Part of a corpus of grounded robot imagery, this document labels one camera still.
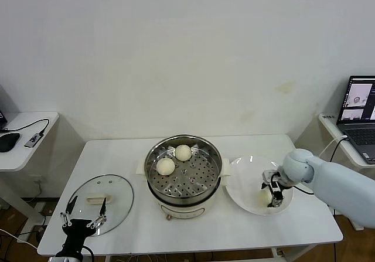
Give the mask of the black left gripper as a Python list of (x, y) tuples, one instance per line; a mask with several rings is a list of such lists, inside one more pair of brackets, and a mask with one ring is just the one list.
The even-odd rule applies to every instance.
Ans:
[(96, 233), (96, 228), (103, 225), (107, 217), (106, 203), (107, 198), (104, 198), (101, 205), (99, 216), (90, 221), (87, 219), (71, 219), (70, 215), (74, 209), (78, 196), (75, 196), (69, 201), (64, 212), (60, 213), (62, 221), (63, 232), (67, 236), (63, 245), (63, 250), (68, 252), (81, 252), (86, 238)]

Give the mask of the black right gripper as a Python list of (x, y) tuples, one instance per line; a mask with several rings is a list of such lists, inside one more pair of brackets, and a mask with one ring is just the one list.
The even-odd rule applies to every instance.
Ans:
[(284, 196), (282, 194), (282, 189), (278, 184), (280, 174), (274, 173), (270, 180), (270, 189), (272, 193), (272, 201), (267, 205), (267, 207), (280, 207), (283, 203)]

